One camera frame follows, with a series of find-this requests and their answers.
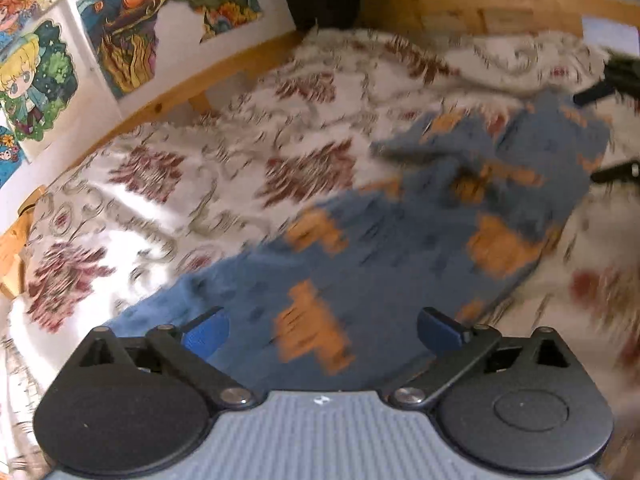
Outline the floral white bedspread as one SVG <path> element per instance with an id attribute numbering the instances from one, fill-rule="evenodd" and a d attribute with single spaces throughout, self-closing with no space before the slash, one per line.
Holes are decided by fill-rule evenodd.
<path id="1" fill-rule="evenodd" d="M 49 470 L 32 418 L 88 331 L 179 278 L 269 242 L 304 210 L 397 178 L 375 143 L 422 116 L 471 112 L 499 132 L 535 96 L 595 84 L 612 54 L 564 32 L 423 49 L 372 30 L 312 32 L 221 112 L 147 124 L 98 148 L 38 200 L 26 289 L 1 322 L 1 474 Z M 595 171 L 639 160 L 639 104 L 585 107 L 608 124 Z M 593 184 L 529 276 L 472 325 L 555 328 L 612 406 L 600 466 L 639 474 L 639 187 Z"/>

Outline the anime girl poster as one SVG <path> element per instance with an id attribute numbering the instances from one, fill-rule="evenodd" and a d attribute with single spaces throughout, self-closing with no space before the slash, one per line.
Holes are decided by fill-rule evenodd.
<path id="1" fill-rule="evenodd" d="M 1 0 L 1 53 L 9 52 L 9 46 L 37 12 L 37 0 Z M 24 160 L 22 149 L 1 114 L 1 185 L 6 184 Z"/>

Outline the wooden bed frame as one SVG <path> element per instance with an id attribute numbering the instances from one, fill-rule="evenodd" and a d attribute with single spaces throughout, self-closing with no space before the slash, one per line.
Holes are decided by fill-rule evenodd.
<path id="1" fill-rule="evenodd" d="M 256 77 L 281 63 L 302 40 L 286 0 L 259 0 L 265 16 L 217 39 L 198 43 L 198 22 L 185 10 L 160 12 L 160 48 L 153 80 L 121 100 L 100 76 L 74 0 L 52 9 L 80 76 L 76 98 L 62 115 L 52 142 L 21 166 L 1 190 L 1 293 L 23 288 L 20 255 L 30 225 L 30 205 L 67 169 L 114 136 L 164 118 L 187 105 L 210 110 L 206 92 L 236 74 Z M 584 34 L 587 18 L 637 26 L 639 0 L 363 0 L 360 23 L 413 40 L 428 34 L 506 35 L 542 30 Z"/>

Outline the blue pants with orange cars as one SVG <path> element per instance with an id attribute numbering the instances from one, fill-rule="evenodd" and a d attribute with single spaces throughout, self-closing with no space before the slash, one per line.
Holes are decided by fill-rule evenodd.
<path id="1" fill-rule="evenodd" d="M 301 212 L 273 240 L 179 278 L 114 318 L 118 336 L 219 308 L 210 359 L 255 391 L 390 386 L 425 366 L 433 307 L 465 323 L 536 268 L 587 194 L 608 124 L 542 92 L 497 133 L 427 114 L 373 145 L 401 174 Z"/>

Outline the starry night style poster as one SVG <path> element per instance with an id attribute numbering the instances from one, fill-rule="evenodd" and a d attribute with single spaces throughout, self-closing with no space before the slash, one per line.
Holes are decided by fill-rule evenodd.
<path id="1" fill-rule="evenodd" d="M 158 45 L 155 25 L 166 1 L 77 1 L 82 27 L 115 99 L 154 78 Z"/>

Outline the blond chibi character poster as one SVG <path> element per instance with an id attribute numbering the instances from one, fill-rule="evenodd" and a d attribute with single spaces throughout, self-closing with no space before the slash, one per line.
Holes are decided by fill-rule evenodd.
<path id="1" fill-rule="evenodd" d="M 42 21 L 1 53 L 1 106 L 17 140 L 42 142 L 78 89 L 61 27 Z"/>

